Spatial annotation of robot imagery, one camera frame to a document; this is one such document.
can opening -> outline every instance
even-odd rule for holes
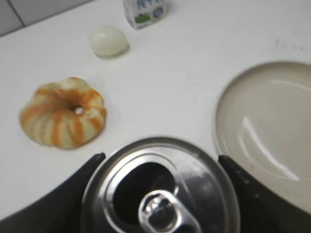
[[[154,190],[174,192],[175,180],[162,165],[145,163],[133,169],[118,185],[113,206],[123,222],[138,225],[138,208],[144,196]]]

peeled egg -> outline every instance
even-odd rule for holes
[[[119,29],[112,26],[99,26],[89,37],[93,52],[99,56],[115,56],[128,47],[126,36]]]

can lid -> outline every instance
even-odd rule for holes
[[[148,137],[115,152],[86,189],[82,232],[237,233],[237,198],[204,151],[171,137]]]

wall tile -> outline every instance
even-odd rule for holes
[[[22,24],[6,0],[0,0],[0,36],[18,28]]]
[[[11,0],[26,25],[90,0]]]

ceramic plate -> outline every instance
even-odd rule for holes
[[[278,62],[248,70],[220,98],[219,154],[311,213],[311,65]]]

